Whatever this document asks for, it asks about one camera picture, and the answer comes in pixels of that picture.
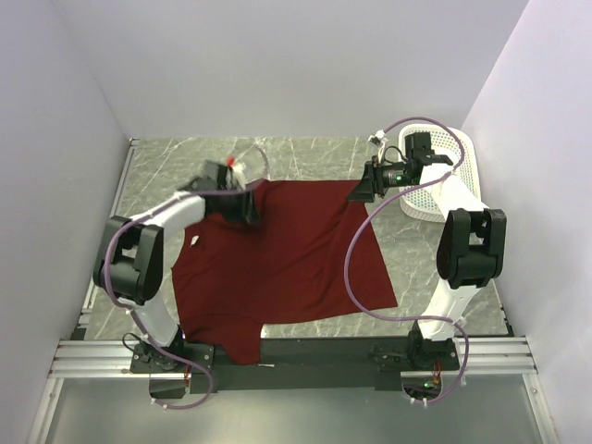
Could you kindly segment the dark red t shirt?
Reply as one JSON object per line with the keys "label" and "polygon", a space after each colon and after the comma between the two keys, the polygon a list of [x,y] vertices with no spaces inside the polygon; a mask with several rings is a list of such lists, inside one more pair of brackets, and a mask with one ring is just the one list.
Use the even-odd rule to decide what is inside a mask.
{"label": "dark red t shirt", "polygon": [[235,364],[260,359],[265,325],[310,322],[396,306],[352,180],[266,181],[255,191],[257,226],[211,215],[185,230],[172,282],[187,340],[222,347]]}

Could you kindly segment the white plastic perforated basket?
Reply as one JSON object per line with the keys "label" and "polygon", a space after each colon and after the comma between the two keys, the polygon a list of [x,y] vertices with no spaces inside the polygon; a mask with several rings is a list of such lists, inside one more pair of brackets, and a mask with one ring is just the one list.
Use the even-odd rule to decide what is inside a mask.
{"label": "white plastic perforated basket", "polygon": [[429,134],[432,150],[446,155],[456,168],[446,164],[429,166],[422,174],[423,183],[439,180],[446,173],[450,176],[402,196],[403,213],[416,219],[443,223],[450,210],[480,211],[486,208],[481,198],[475,150],[470,137],[458,129],[444,130],[437,125],[413,123],[401,129],[400,148],[406,149],[406,138],[419,133]]}

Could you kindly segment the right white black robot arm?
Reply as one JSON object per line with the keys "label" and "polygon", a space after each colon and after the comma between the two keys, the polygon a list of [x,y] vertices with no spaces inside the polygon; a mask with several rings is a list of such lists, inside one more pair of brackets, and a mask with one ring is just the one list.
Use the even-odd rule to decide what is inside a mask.
{"label": "right white black robot arm", "polygon": [[348,199],[371,203],[391,188],[399,195],[423,192],[434,205],[444,228],[436,253],[438,284],[425,311],[413,317],[405,360],[412,369],[430,369],[454,358],[453,337],[474,296],[503,268],[507,217],[480,199],[478,175],[463,181],[463,163],[475,164],[470,139],[456,129],[408,125],[399,135],[399,159],[386,158],[386,133],[369,141],[379,151],[364,165],[364,173]]}

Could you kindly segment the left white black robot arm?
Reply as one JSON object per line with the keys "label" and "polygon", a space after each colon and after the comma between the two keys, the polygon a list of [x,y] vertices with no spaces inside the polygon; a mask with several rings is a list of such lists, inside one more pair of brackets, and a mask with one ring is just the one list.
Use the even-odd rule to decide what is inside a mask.
{"label": "left white black robot arm", "polygon": [[182,364],[198,366],[185,357],[182,328],[160,295],[167,240],[211,215],[257,225],[260,216],[254,191],[265,179],[266,175],[250,178],[243,163],[207,161],[197,176],[162,203],[135,216],[111,216],[105,222],[93,283],[129,313],[141,332],[140,343],[163,371],[175,371]]}

